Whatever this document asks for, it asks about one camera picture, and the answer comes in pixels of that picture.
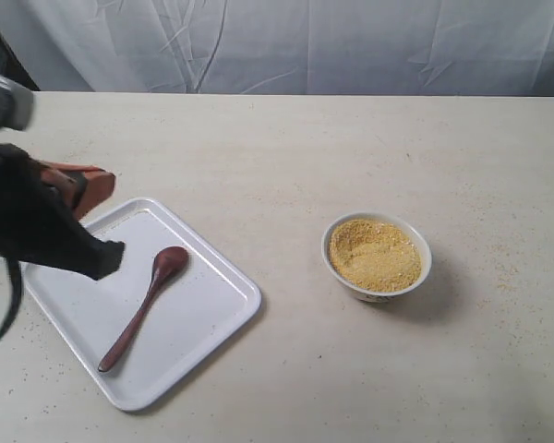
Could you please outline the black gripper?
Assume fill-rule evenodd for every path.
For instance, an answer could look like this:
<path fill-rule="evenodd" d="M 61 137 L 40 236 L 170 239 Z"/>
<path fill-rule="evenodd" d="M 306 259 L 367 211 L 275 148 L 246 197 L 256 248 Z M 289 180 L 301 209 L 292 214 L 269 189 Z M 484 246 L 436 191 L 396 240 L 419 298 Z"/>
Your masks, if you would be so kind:
<path fill-rule="evenodd" d="M 115 175 L 97 166 L 39 162 L 0 144 L 0 256 L 95 281 L 115 273 L 125 243 L 103 241 L 78 222 L 114 188 Z"/>

